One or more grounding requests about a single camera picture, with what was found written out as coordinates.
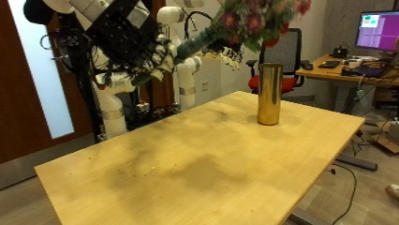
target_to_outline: keyboard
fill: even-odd
[[[339,60],[324,61],[324,63],[319,65],[319,68],[336,68],[339,64],[340,64]]]

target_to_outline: chair backrest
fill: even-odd
[[[300,67],[302,31],[290,28],[288,32],[279,37],[272,47],[262,46],[259,64],[276,63],[283,65],[283,74],[294,75]]]

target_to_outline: monitor screen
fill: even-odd
[[[399,38],[399,11],[361,12],[356,47],[380,51],[395,51]]]

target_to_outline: metal cylinder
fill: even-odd
[[[258,123],[275,125],[279,120],[283,66],[259,65]]]

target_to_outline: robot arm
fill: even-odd
[[[75,12],[85,35],[111,61],[113,73],[94,76],[93,89],[102,112],[105,139],[126,132],[122,102],[117,93],[131,92],[135,83],[143,83],[142,74],[162,80],[163,71],[174,69],[174,46],[179,45],[175,31],[165,36],[158,23],[138,0],[42,0],[57,12]],[[184,19],[180,8],[202,7],[202,0],[174,0],[178,7],[165,7],[158,21],[166,24]],[[200,67],[200,58],[191,57],[175,67],[179,80],[182,110],[194,107],[192,73]]]

